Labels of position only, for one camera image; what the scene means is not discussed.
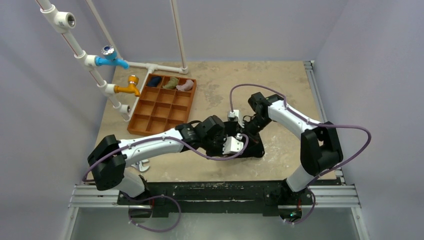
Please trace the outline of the black underwear white waistband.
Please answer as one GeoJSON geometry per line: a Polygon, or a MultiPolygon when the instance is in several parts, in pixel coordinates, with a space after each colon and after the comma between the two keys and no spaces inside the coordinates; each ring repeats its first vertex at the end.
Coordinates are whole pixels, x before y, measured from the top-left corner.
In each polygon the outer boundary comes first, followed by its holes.
{"type": "MultiPolygon", "coordinates": [[[[223,133],[228,134],[229,136],[235,137],[236,134],[244,134],[242,132],[243,128],[238,126],[237,122],[234,121],[225,121],[224,122],[224,131],[223,133]]],[[[264,145],[261,139],[260,134],[257,135],[247,135],[248,136],[248,145],[244,152],[239,155],[237,158],[261,158],[265,154],[264,145]]]]}

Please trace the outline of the orange compartment tray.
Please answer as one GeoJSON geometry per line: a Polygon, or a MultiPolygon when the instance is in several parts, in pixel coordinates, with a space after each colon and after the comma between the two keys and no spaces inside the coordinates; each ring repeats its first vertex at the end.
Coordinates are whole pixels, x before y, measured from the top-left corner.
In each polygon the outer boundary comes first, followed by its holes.
{"type": "Polygon", "coordinates": [[[140,91],[140,97],[127,126],[130,134],[150,136],[188,122],[197,81],[193,78],[150,73],[146,84],[153,76],[162,77],[162,81],[157,87],[145,85],[140,91]],[[186,80],[193,80],[194,86],[190,91],[162,88],[170,77],[178,78],[178,85],[182,85],[186,80]]]}

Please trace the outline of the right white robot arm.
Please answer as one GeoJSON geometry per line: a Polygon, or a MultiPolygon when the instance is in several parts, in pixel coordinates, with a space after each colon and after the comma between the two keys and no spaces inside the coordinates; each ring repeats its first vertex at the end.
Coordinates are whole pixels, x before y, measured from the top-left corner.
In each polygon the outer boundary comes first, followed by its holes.
{"type": "Polygon", "coordinates": [[[258,139],[260,131],[276,122],[300,140],[300,166],[285,180],[287,186],[280,191],[284,202],[294,203],[315,177],[343,160],[339,136],[331,122],[320,123],[306,117],[277,94],[265,97],[257,92],[247,102],[254,115],[244,121],[242,133],[258,139]]]}

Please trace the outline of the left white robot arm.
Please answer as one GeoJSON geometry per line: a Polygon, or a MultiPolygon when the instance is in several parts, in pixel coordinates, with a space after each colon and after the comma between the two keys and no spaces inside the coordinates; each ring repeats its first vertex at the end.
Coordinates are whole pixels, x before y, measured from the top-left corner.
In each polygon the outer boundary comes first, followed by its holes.
{"type": "Polygon", "coordinates": [[[89,154],[88,172],[98,191],[119,190],[138,205],[149,199],[145,179],[132,173],[136,163],[166,154],[193,151],[203,158],[226,161],[242,152],[241,135],[231,136],[225,123],[216,115],[203,121],[178,124],[164,132],[133,139],[107,135],[89,154]]]}

